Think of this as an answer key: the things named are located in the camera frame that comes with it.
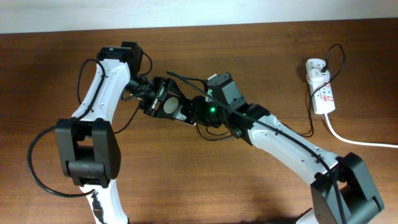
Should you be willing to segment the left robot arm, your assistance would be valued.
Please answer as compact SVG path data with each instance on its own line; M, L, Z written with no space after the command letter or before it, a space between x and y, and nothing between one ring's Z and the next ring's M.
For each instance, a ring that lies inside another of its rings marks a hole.
M62 172L88 199L96 223L129 223L119 199L116 177L121 151L112 128L123 93L140 100L139 108L155 118L186 122L183 93L172 80L148 80L139 72L144 51L136 42L103 47L95 58L96 75L70 119L55 130Z

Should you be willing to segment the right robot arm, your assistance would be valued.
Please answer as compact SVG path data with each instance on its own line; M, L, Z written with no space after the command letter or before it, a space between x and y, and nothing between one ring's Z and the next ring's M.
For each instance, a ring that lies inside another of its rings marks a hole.
M225 125L235 138L268 152L309 185L313 207L297 223L369 223L384 209L362 158L353 152L342 157L312 144L260 105L224 109L196 96L182 104L181 113L194 123Z

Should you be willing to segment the black smartphone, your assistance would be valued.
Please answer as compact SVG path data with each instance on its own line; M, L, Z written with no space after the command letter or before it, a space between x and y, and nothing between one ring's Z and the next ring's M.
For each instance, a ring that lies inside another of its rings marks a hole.
M187 100L191 99L186 98L176 83L161 84L150 106L151 116L194 124L181 114L182 105Z

